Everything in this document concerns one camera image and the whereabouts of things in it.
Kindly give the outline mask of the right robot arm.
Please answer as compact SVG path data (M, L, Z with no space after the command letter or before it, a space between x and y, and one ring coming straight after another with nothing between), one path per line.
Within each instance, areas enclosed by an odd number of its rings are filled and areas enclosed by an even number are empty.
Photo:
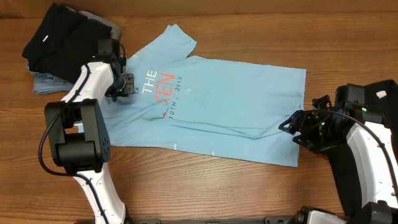
M397 224L397 83L347 84L336 89L334 103L325 95L312 104L279 129L327 156L345 214L303 206L265 223Z

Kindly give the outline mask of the light blue printed t-shirt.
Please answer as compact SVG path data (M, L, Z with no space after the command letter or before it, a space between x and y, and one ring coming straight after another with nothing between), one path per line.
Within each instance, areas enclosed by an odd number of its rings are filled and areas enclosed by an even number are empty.
M295 167L299 146L279 125L302 109L306 71L202 58L195 46L172 25L128 59L134 94L100 105L111 144Z

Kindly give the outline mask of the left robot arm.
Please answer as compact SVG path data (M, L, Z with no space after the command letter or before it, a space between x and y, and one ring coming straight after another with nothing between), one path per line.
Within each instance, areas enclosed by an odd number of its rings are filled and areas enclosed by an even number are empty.
M109 172L111 140L100 108L104 98L116 101L134 94L134 76L125 66L124 46L115 39L99 40L97 53L82 66L72 90L44 110L47 128L39 143L40 165L49 174L79 183L93 223L132 222Z

